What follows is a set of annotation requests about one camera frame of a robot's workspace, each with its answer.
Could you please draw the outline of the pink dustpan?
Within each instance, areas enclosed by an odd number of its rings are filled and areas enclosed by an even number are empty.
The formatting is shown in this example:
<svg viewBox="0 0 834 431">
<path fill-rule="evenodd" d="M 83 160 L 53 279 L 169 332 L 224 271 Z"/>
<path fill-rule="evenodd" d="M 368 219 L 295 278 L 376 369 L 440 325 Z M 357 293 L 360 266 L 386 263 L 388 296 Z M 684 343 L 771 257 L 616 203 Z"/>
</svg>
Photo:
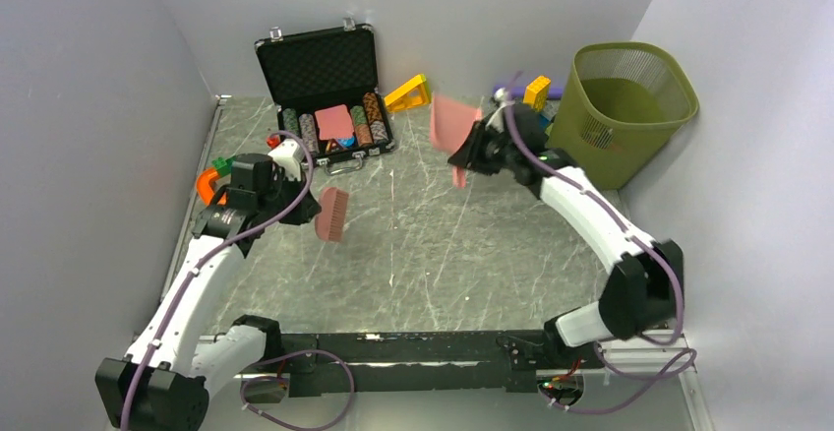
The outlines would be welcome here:
<svg viewBox="0 0 834 431">
<path fill-rule="evenodd" d="M 430 141 L 447 157 L 465 143 L 473 125 L 482 118 L 479 107 L 434 93 L 431 104 Z"/>
</svg>

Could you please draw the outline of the pink hand brush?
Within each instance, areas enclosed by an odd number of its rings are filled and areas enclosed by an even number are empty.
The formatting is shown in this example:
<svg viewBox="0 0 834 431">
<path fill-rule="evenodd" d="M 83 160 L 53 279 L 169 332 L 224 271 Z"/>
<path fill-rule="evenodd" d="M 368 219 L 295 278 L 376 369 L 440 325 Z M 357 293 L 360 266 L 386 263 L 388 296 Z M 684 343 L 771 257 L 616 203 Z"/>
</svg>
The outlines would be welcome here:
<svg viewBox="0 0 834 431">
<path fill-rule="evenodd" d="M 347 216 L 349 194 L 336 187 L 326 187 L 319 199 L 321 211 L 315 218 L 315 232 L 325 242 L 341 242 Z"/>
</svg>

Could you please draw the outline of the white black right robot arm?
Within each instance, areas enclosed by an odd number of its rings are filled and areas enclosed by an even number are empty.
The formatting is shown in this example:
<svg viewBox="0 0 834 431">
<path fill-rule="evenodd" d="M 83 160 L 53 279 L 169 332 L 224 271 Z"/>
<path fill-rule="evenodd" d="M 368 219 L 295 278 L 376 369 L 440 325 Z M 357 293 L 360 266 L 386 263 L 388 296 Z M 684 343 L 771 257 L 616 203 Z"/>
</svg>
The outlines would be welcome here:
<svg viewBox="0 0 834 431">
<path fill-rule="evenodd" d="M 467 171 L 503 170 L 557 212 L 584 239 L 608 271 L 600 297 L 546 322 L 544 358 L 567 367 L 581 347 L 607 339 L 642 337 L 673 320 L 673 336 L 685 317 L 684 259 L 680 246 L 657 241 L 628 221 L 562 149 L 550 149 L 538 112 L 523 103 L 503 103 L 489 116 L 454 102 L 431 110 L 431 140 L 448 155 L 453 179 Z"/>
</svg>

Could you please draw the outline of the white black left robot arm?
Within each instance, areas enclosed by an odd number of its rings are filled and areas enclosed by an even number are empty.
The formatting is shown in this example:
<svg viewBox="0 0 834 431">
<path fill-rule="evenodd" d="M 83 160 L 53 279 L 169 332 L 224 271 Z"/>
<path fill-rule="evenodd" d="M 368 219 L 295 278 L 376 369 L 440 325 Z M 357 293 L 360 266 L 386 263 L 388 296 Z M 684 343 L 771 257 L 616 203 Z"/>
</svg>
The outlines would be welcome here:
<svg viewBox="0 0 834 431">
<path fill-rule="evenodd" d="M 195 225 L 187 257 L 149 324 L 121 358 L 105 358 L 96 388 L 119 430 L 197 430 L 211 398 L 249 365 L 274 369 L 284 347 L 275 320 L 245 315 L 223 339 L 198 346 L 208 314 L 267 226 L 304 224 L 321 210 L 301 147 L 234 158 L 226 201 Z"/>
</svg>

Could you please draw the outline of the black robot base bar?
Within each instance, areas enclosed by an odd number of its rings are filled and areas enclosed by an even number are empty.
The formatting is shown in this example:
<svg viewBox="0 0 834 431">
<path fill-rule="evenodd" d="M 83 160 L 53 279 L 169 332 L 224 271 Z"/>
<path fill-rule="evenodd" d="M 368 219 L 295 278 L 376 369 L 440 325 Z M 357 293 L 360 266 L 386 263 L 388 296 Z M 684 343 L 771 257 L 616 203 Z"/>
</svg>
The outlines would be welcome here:
<svg viewBox="0 0 834 431">
<path fill-rule="evenodd" d="M 285 334 L 285 358 L 270 352 L 243 371 L 279 374 L 291 397 L 309 398 L 349 390 L 535 393 L 553 376 L 601 369 L 593 345 L 559 351 L 549 339 L 541 330 Z"/>
</svg>

